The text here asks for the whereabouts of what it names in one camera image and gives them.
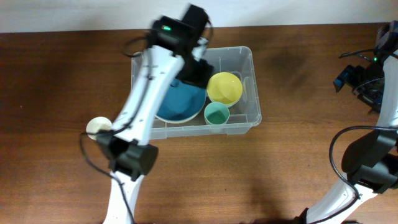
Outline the yellow small bowl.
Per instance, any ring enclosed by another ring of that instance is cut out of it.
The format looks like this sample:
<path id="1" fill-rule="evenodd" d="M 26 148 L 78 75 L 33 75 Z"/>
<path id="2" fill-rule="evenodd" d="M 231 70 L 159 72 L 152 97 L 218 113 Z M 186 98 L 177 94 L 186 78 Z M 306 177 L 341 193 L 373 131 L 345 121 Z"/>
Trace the yellow small bowl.
<path id="1" fill-rule="evenodd" d="M 211 98 L 227 98 L 233 101 L 242 96 L 243 84 L 236 75 L 229 72 L 220 72 L 209 79 L 206 91 Z"/>

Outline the grey translucent cup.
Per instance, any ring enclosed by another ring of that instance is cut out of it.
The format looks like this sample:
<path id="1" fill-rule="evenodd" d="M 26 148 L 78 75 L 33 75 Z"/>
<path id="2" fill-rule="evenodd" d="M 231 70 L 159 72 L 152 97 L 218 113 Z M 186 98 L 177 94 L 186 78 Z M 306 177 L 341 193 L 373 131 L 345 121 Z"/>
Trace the grey translucent cup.
<path id="1" fill-rule="evenodd" d="M 209 121 L 209 120 L 205 120 L 207 125 L 222 125 L 222 124 L 226 124 L 228 121 L 224 121 L 224 120 L 214 120 L 214 121 Z"/>

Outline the cream cup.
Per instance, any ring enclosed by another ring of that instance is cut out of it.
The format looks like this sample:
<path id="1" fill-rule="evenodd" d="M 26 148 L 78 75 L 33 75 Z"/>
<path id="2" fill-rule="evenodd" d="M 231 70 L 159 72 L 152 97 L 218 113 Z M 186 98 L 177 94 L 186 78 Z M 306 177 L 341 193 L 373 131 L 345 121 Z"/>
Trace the cream cup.
<path id="1" fill-rule="evenodd" d="M 112 128 L 112 122 L 105 117 L 95 117 L 86 125 L 86 132 L 88 137 L 92 140 L 96 140 L 95 133 L 101 130 L 109 131 Z"/>

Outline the mint green cup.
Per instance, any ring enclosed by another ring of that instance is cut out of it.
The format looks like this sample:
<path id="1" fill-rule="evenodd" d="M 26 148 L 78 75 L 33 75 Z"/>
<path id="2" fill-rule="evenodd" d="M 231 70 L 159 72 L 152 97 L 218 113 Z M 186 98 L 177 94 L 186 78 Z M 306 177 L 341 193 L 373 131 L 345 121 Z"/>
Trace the mint green cup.
<path id="1" fill-rule="evenodd" d="M 230 116 L 229 108 L 219 102 L 208 104 L 204 110 L 205 120 L 224 120 L 228 121 Z"/>

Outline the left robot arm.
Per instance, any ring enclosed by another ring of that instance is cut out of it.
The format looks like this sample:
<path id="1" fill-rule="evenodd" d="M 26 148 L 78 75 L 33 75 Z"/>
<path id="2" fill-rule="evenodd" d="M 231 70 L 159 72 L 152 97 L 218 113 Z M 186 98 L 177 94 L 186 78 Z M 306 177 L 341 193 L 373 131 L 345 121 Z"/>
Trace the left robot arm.
<path id="1" fill-rule="evenodd" d="M 150 130 L 175 79 L 205 89 L 213 66 L 203 59 L 209 40 L 202 36 L 210 19 L 189 5 L 181 19 L 162 16 L 144 37 L 142 66 L 117 120 L 101 130 L 96 143 L 109 160 L 105 175 L 112 179 L 105 223 L 134 223 L 139 188 L 159 150 L 149 144 Z"/>

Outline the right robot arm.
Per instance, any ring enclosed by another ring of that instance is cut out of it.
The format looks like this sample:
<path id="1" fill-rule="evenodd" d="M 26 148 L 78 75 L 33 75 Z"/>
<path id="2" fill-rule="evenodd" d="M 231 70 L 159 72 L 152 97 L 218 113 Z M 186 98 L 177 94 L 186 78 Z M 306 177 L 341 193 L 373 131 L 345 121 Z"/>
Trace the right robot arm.
<path id="1" fill-rule="evenodd" d="M 336 91 L 345 85 L 359 100 L 378 112 L 375 126 L 351 126 L 333 137 L 328 156 L 338 176 L 337 183 L 315 205 L 306 208 L 294 223 L 347 223 L 348 217 L 365 201 L 397 188 L 397 21 L 377 31 L 374 57 L 369 65 L 348 65 L 334 80 Z M 333 160 L 337 139 L 354 130 L 368 133 L 352 142 L 343 155 L 341 169 Z"/>

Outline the dark blue bowl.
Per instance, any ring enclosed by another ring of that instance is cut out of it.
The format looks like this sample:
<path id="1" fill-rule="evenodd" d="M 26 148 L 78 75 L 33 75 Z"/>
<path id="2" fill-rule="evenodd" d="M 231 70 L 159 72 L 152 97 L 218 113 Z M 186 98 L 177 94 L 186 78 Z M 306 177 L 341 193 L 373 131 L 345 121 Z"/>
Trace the dark blue bowl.
<path id="1" fill-rule="evenodd" d="M 176 103 L 178 105 L 182 104 L 205 104 L 206 101 L 206 90 L 187 85 L 178 79 L 174 79 L 170 84 L 166 96 L 161 104 L 171 104 Z"/>

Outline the mint green small bowl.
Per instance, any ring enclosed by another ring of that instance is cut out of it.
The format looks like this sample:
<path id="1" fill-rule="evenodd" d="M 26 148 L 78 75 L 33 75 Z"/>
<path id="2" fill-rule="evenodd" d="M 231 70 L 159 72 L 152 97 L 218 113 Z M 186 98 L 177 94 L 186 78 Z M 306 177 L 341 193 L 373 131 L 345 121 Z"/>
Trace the mint green small bowl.
<path id="1" fill-rule="evenodd" d="M 214 98 L 211 98 L 210 96 L 208 96 L 208 98 L 209 98 L 209 100 L 210 100 L 211 102 L 219 102 L 219 103 L 222 103 L 222 104 L 224 104 L 227 108 L 230 108 L 230 107 L 236 105 L 236 104 L 240 101 L 240 99 L 241 99 L 241 98 L 237 98 L 237 99 L 234 99 L 233 101 L 231 101 L 230 99 L 227 99 L 227 98 L 214 99 Z"/>

